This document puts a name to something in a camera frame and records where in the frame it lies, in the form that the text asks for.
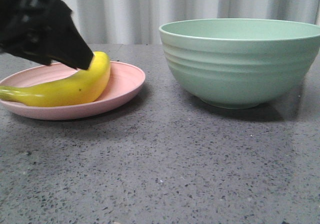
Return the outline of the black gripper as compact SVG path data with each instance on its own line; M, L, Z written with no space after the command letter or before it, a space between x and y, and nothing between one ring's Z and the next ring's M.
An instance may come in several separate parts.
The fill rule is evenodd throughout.
M1 53L42 65L57 60L74 69L89 68L94 54L79 34L72 10L66 3L62 0L0 1Z

